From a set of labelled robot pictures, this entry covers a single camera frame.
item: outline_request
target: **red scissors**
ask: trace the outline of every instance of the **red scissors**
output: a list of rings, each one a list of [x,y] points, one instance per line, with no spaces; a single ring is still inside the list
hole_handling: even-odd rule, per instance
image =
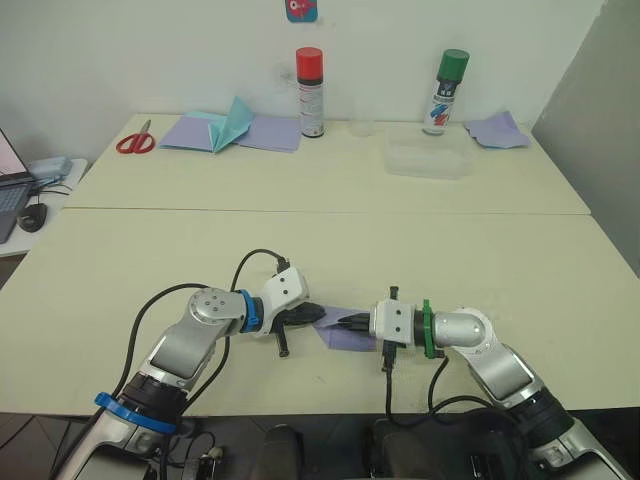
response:
[[[156,141],[153,137],[147,133],[151,120],[147,120],[138,133],[129,135],[123,138],[116,145],[116,150],[119,153],[147,153],[156,146]],[[145,147],[144,144],[148,139],[151,139],[149,144]]]

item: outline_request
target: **computer mouse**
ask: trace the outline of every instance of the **computer mouse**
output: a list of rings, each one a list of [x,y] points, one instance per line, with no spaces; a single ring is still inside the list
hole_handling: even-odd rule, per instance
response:
[[[20,213],[18,213],[18,226],[25,232],[37,232],[44,225],[46,218],[47,205],[34,203],[20,210]]]

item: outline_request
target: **label on can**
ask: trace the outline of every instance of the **label on can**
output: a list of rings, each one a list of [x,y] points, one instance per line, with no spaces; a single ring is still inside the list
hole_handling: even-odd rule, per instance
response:
[[[442,80],[436,82],[431,106],[424,116],[423,130],[427,133],[439,135],[449,121],[453,102],[455,100],[458,82]]]
[[[324,133],[322,85],[299,84],[299,92],[302,134],[307,137],[319,137]]]

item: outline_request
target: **laptop screen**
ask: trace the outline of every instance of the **laptop screen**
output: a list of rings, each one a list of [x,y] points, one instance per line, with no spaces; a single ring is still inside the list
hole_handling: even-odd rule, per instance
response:
[[[30,178],[31,175],[27,172],[24,163],[18,158],[9,140],[0,130],[0,185],[18,183]]]

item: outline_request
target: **spray can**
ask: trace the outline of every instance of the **spray can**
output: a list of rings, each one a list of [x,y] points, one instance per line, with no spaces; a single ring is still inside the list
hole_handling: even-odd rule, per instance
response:
[[[425,133],[442,135],[451,116],[455,100],[456,88],[462,82],[464,71],[469,62],[469,53],[464,50],[450,48],[445,50],[440,61],[436,85],[430,108],[424,116]]]
[[[310,138],[321,137],[324,134],[322,50],[299,48],[296,51],[296,66],[302,134]]]

